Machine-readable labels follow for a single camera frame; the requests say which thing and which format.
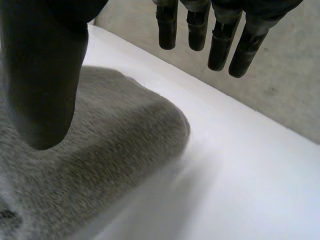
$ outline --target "white surface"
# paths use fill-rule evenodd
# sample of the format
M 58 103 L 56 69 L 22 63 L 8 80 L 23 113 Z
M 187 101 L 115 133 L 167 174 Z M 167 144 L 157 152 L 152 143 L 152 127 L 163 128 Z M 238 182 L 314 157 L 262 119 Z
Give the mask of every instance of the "white surface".
M 79 239 L 320 239 L 319 146 L 109 32 L 89 34 L 85 65 L 117 69 L 166 97 L 192 135 L 177 165 Z

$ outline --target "gray cloth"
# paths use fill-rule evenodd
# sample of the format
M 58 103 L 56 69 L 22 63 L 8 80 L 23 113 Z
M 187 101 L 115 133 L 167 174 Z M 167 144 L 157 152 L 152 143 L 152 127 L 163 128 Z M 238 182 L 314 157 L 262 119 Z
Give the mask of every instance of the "gray cloth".
M 0 239 L 65 239 L 179 156 L 189 139 L 188 121 L 171 102 L 118 71 L 83 67 L 68 134 L 36 151 L 9 123 L 2 81 Z

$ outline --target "concrete wall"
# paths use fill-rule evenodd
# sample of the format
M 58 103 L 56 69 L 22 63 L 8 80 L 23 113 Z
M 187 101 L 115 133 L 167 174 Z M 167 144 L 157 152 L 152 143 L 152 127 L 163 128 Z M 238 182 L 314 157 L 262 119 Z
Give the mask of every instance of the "concrete wall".
M 110 0 L 96 25 L 320 143 L 319 0 L 305 0 L 271 29 L 240 79 L 229 76 L 228 67 L 245 24 L 244 16 L 224 70 L 214 72 L 207 68 L 214 11 L 211 9 L 206 45 L 201 52 L 189 49 L 187 10 L 182 4 L 178 10 L 176 47 L 162 50 L 155 11 L 152 0 Z

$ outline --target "gray towel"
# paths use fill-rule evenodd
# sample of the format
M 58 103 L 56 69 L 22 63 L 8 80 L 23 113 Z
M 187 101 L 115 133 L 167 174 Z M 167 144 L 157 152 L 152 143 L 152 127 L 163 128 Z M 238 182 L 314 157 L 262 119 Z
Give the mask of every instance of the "gray towel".
M 85 66 L 67 136 L 36 151 L 9 123 L 2 81 L 0 239 L 65 239 L 179 156 L 189 138 L 171 102 L 116 70 Z

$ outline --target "black robotic finger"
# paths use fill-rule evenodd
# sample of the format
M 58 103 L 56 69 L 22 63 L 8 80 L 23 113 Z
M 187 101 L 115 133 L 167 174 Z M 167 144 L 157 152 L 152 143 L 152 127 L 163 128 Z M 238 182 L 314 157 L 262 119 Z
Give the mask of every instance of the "black robotic finger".
M 164 50 L 171 50 L 176 46 L 178 1 L 153 0 L 156 4 L 159 46 Z
M 212 1 L 216 21 L 212 31 L 207 65 L 213 71 L 221 71 L 224 68 L 242 16 L 242 8 L 239 1 L 227 2 L 226 4 L 217 4 Z
M 34 149 L 49 149 L 68 132 L 88 44 L 84 20 L 94 18 L 106 2 L 0 0 L 4 98 L 11 122 Z M 72 13 L 59 11 L 63 3 L 71 3 Z M 86 12 L 87 5 L 91 10 L 84 20 L 72 17 Z
M 188 42 L 194 51 L 201 51 L 206 43 L 210 0 L 180 0 L 187 8 Z
M 274 27 L 284 15 L 262 20 L 246 14 L 246 24 L 229 66 L 231 76 L 241 78 L 245 75 L 269 29 Z

